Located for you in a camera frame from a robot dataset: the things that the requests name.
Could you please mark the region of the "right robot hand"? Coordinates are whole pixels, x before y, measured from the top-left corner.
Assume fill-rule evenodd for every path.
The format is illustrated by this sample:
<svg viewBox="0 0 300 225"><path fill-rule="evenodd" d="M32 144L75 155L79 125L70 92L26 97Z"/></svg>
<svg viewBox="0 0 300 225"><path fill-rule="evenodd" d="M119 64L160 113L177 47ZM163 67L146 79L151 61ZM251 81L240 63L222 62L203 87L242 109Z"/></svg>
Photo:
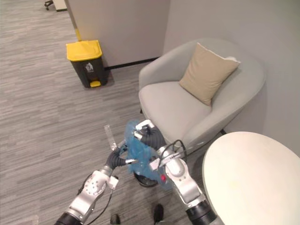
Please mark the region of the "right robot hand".
<svg viewBox="0 0 300 225"><path fill-rule="evenodd" d="M155 150L166 146L166 141L161 131L151 120L144 120L137 124L134 130L134 137Z"/></svg>

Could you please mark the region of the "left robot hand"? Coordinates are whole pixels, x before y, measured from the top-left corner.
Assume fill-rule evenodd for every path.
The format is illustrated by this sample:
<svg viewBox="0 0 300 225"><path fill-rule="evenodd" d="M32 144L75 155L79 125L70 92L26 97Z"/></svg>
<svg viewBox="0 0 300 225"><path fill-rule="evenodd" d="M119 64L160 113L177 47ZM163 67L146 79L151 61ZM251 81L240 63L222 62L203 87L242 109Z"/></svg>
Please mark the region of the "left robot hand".
<svg viewBox="0 0 300 225"><path fill-rule="evenodd" d="M112 152L108 156L105 166L114 170L116 167L131 165L138 163L138 159L124 159L120 155L128 150L126 140L122 140L119 144L114 143L111 148Z"/></svg>

